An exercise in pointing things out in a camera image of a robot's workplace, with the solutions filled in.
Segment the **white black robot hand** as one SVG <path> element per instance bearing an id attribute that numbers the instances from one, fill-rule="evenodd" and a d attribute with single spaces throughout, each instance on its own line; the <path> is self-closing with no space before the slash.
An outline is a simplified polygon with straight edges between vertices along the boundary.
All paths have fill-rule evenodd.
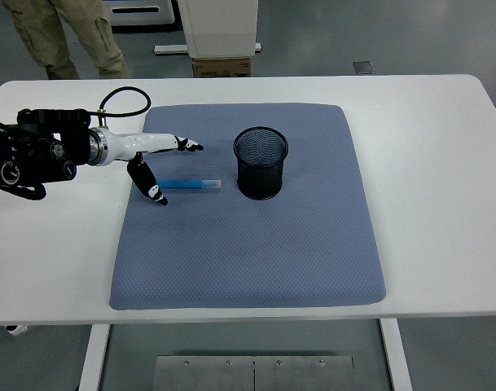
<path id="1" fill-rule="evenodd" d="M 168 200 L 163 195 L 156 177 L 144 161 L 143 156 L 177 150 L 180 152 L 202 151 L 204 147 L 188 138 L 173 134 L 114 134 L 104 128 L 99 128 L 99 157 L 97 166 L 109 165 L 114 160 L 125 161 L 126 170 L 132 182 L 139 191 L 150 200 L 167 205 Z"/>

